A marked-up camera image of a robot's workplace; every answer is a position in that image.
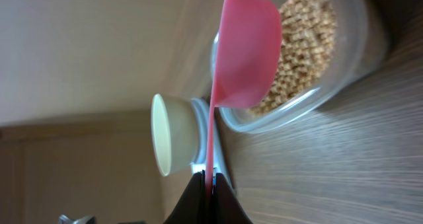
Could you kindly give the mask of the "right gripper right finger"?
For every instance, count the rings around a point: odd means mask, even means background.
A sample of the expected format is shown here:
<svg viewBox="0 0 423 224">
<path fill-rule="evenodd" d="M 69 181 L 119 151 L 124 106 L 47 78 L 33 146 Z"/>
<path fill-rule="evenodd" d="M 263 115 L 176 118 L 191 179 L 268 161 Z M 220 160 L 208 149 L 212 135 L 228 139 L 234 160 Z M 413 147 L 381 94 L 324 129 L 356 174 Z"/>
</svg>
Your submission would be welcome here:
<svg viewBox="0 0 423 224">
<path fill-rule="evenodd" d="M 213 187 L 213 223 L 252 224 L 221 173 L 216 174 Z"/>
</svg>

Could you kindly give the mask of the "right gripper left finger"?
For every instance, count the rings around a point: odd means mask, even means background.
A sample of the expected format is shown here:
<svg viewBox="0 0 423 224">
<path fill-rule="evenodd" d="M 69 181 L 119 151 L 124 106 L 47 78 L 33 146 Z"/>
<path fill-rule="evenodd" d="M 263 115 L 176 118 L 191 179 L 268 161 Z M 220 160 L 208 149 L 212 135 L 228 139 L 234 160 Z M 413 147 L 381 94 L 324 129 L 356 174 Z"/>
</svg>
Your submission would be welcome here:
<svg viewBox="0 0 423 224">
<path fill-rule="evenodd" d="M 190 179 L 171 214 L 163 224 L 203 224 L 205 208 L 205 172 L 197 172 Z"/>
</svg>

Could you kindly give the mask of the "pink measuring scoop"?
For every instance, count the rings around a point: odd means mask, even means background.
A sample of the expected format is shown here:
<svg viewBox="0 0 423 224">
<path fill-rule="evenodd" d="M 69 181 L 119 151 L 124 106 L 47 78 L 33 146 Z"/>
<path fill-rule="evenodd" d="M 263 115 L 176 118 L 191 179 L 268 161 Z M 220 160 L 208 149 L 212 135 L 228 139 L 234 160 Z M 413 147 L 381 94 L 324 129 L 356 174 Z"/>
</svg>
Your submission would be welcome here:
<svg viewBox="0 0 423 224">
<path fill-rule="evenodd" d="M 224 0 L 211 89 L 205 189 L 213 187 L 215 108 L 250 108 L 274 81 L 282 42 L 282 20 L 271 0 Z"/>
</svg>

